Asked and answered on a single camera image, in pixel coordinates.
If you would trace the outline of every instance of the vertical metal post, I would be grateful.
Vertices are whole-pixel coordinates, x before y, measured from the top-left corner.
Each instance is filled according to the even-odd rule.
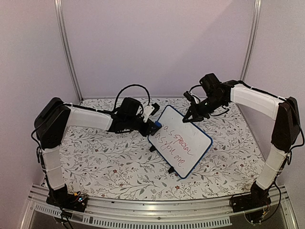
[[[58,21],[58,26],[59,26],[59,31],[61,34],[61,41],[64,49],[64,53],[66,56],[66,61],[67,65],[69,68],[70,76],[72,79],[72,83],[74,86],[74,90],[76,93],[76,96],[78,100],[81,102],[83,100],[82,94],[81,94],[81,88],[78,83],[77,77],[76,77],[76,72],[74,69],[74,64],[72,61],[72,56],[71,56],[71,51],[68,43],[68,38],[67,38],[67,32],[66,32],[66,27],[64,23],[64,18],[63,18],[63,11],[62,11],[62,5],[61,5],[61,0],[54,0],[55,1],[55,10],[56,10],[56,16],[57,16],[57,21]]]
[[[257,28],[258,28],[259,16],[261,13],[261,5],[262,5],[261,0],[255,0],[250,38],[249,38],[246,57],[244,59],[242,73],[240,76],[240,79],[242,81],[245,81],[245,79],[246,79],[246,75],[247,75],[249,64],[250,64],[250,59],[251,59],[251,55],[252,55],[252,51],[253,51],[253,47],[254,47],[254,41],[255,41]]]

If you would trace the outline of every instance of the ventilation grille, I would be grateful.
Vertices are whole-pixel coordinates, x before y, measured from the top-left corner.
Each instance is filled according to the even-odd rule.
[[[110,229],[212,229],[230,226],[229,217],[205,220],[192,223],[121,223],[115,220],[105,220],[96,217],[84,216],[83,223]]]
[[[60,210],[38,203],[36,203],[35,210],[54,217],[60,217],[61,215]],[[78,222],[107,229],[212,229],[232,225],[229,217],[187,223],[130,223],[119,220],[82,216],[82,221]]]

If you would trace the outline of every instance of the white board with blue border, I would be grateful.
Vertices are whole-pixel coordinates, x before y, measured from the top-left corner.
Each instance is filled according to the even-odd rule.
[[[158,119],[161,129],[148,136],[148,141],[184,179],[211,147],[213,140],[195,124],[183,123],[182,119],[180,112],[166,106]]]

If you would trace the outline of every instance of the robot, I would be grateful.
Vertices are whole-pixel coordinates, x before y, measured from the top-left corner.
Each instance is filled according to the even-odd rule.
[[[270,153],[260,176],[252,184],[249,194],[234,195],[230,200],[233,212],[269,205],[270,187],[275,184],[286,163],[290,164],[292,149],[304,144],[296,99],[284,99],[250,87],[242,81],[230,80],[222,83],[213,73],[207,74],[199,82],[200,85],[192,87],[191,90],[202,87],[207,98],[200,101],[191,90],[186,91],[183,95],[190,102],[190,107],[183,122],[209,119],[215,109],[228,106],[231,102],[253,108],[275,120]],[[122,105],[115,107],[113,111],[66,104],[59,98],[53,98],[36,118],[35,130],[32,133],[32,138],[39,145],[37,157],[50,190],[47,203],[61,209],[81,212],[86,208],[87,196],[80,192],[68,193],[61,173],[59,149],[69,126],[98,128],[117,134],[136,130],[142,136],[154,135],[161,125],[154,123],[149,117],[159,108],[158,104],[149,103],[143,107],[138,100],[129,97],[124,98]],[[293,146],[299,133],[303,143]]]

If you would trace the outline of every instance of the leaf pattern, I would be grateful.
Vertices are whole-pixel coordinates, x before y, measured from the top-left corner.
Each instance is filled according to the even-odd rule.
[[[139,99],[143,104],[146,99]],[[170,104],[185,114],[182,98],[152,99],[160,110]],[[114,99],[89,99],[82,105],[112,110]],[[157,151],[150,152],[138,132],[113,134],[99,129],[69,128],[60,150],[62,172],[69,191],[90,196],[180,200],[212,198],[249,191],[264,166],[264,159],[235,104],[222,116],[196,123],[213,139],[213,145],[186,179],[169,174],[169,165]]]

